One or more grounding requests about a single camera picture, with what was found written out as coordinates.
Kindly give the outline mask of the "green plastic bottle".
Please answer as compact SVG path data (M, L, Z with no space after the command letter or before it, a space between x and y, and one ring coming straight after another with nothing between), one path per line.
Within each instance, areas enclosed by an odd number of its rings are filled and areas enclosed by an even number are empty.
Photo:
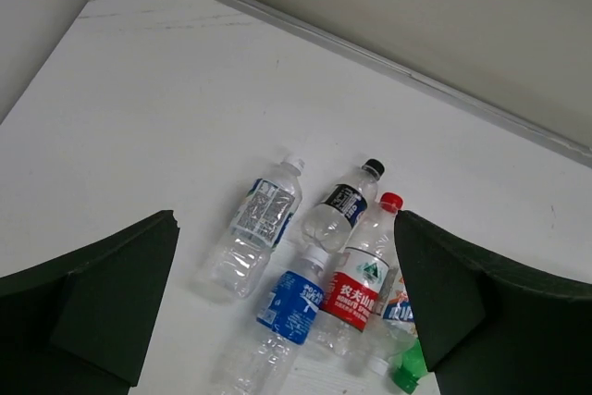
M429 373L419 339L401 355L401 362L390 372L390 380L405 394L413 394L420 380Z

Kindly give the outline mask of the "clear bottle red label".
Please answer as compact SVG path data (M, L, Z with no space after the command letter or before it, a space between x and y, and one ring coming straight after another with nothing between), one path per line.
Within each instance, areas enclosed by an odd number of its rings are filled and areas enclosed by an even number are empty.
M339 254L312 339L338 356L349 354L373 314L388 272L397 264L394 225L403 199L385 192L369 208Z

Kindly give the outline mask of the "clear bottle white cap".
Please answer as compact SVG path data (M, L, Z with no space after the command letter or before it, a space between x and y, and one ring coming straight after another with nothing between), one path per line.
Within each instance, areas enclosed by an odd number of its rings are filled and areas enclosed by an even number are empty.
M249 297L302 202L304 160L286 156L257 178L216 246L198 268L193 288L212 302Z

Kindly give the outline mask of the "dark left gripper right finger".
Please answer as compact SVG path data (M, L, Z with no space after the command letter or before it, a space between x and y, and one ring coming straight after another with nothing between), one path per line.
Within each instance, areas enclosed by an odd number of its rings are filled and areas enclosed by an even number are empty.
M591 286L464 241L411 211L395 246L443 394L588 394Z

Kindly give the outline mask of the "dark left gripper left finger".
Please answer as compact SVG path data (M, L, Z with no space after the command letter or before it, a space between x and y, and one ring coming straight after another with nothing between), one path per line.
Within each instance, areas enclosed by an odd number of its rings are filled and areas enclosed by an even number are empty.
M4 394L127 394L136 387L179 239L161 210L1 279Z

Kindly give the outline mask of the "clear bottle orange blue label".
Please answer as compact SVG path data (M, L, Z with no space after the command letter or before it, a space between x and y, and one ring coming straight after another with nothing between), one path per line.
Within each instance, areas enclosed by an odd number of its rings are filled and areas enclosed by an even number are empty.
M417 337L413 311L401 271L389 270L378 305L366 326L369 369L384 376L395 358L409 350Z

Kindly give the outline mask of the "clear bottle black cap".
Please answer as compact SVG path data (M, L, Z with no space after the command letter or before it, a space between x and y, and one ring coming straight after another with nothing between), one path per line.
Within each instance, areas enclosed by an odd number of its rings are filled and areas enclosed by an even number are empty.
M302 237L328 253L338 252L376 199L383 164L368 159L341 177L302 221Z

